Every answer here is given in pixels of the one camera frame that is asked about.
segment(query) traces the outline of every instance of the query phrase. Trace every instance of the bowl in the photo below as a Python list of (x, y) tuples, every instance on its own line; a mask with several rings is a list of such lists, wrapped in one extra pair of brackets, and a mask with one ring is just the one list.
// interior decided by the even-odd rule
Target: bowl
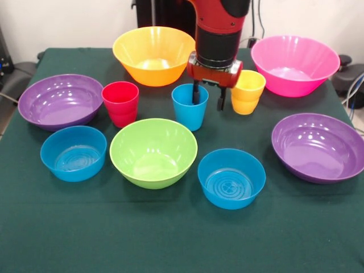
[(284, 97), (312, 93), (340, 67), (327, 45), (299, 36), (272, 36), (257, 42), (251, 57), (266, 80), (266, 88)]
[(162, 189), (177, 182), (197, 155), (195, 136), (162, 118), (136, 121), (120, 130), (110, 145), (111, 161), (133, 184)]
[(205, 155), (197, 173), (206, 198), (222, 209), (241, 209), (250, 205), (266, 182), (266, 173), (259, 160), (232, 148)]
[(121, 35), (113, 44), (116, 59), (132, 78), (147, 86), (178, 80), (195, 50), (195, 40), (170, 27), (141, 27)]
[(97, 80), (84, 75), (56, 75), (29, 86), (18, 109), (29, 123), (48, 131), (84, 125), (102, 105), (102, 88)]
[(80, 182), (101, 170), (106, 148), (106, 138), (99, 130), (72, 126), (47, 138), (40, 149), (40, 158), (60, 180)]
[(364, 140), (348, 124), (327, 115), (301, 113), (279, 121), (272, 131), (273, 148), (296, 176), (332, 184), (364, 169)]

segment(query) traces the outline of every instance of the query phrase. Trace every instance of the blue cup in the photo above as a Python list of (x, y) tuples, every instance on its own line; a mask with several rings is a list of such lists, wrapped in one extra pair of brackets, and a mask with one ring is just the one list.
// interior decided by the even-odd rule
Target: blue cup
[(209, 99), (209, 92), (203, 86), (198, 86), (200, 103), (192, 103), (193, 84), (182, 84), (172, 92), (173, 108), (176, 120), (186, 126), (190, 131), (196, 131), (202, 126)]

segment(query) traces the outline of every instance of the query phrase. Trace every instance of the green tablecloth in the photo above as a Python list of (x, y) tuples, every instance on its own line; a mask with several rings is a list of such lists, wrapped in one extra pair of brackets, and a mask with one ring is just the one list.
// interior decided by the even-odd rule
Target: green tablecloth
[[(254, 69), (248, 50), (238, 59)], [(110, 49), (48, 49), (32, 82), (80, 73), (103, 85), (133, 81)], [(138, 119), (174, 119), (171, 92), (140, 88)], [(59, 181), (39, 151), (50, 135), (16, 112), (0, 140), (0, 272), (364, 272), (364, 176), (314, 185), (289, 173), (271, 147), (270, 134), (297, 112), (349, 119), (328, 81), (307, 97), (283, 98), (265, 90), (249, 116), (233, 112), (230, 98), (216, 111), (210, 93), (198, 156), (175, 185), (151, 191), (125, 180), (109, 157), (102, 171), (79, 184)], [(104, 107), (90, 123), (110, 144), (116, 129)], [(204, 197), (200, 159), (217, 148), (243, 149), (267, 173), (249, 207), (228, 211)]]

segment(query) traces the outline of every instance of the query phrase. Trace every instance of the green bowl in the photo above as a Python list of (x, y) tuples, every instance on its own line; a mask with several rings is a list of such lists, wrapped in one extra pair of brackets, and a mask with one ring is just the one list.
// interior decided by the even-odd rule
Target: green bowl
[(162, 118), (136, 121), (120, 130), (110, 145), (116, 169), (146, 189), (177, 182), (197, 156), (195, 136), (185, 126)]

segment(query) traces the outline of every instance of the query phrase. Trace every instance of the red cup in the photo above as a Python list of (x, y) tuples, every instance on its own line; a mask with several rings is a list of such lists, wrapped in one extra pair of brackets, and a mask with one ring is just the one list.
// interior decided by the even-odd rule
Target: red cup
[(139, 89), (127, 81), (112, 82), (102, 90), (102, 99), (115, 126), (122, 128), (137, 119)]

